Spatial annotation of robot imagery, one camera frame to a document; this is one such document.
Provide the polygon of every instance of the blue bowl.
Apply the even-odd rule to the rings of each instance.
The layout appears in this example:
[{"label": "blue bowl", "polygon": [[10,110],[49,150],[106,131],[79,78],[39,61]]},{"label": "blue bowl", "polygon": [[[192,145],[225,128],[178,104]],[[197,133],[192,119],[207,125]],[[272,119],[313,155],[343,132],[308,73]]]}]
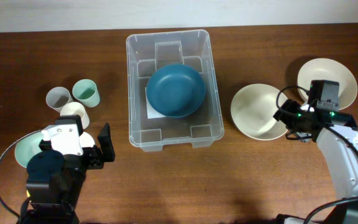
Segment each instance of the blue bowl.
[{"label": "blue bowl", "polygon": [[205,92],[202,77],[187,65],[167,65],[158,69],[146,87],[150,105],[172,118],[194,113],[203,104]]}]

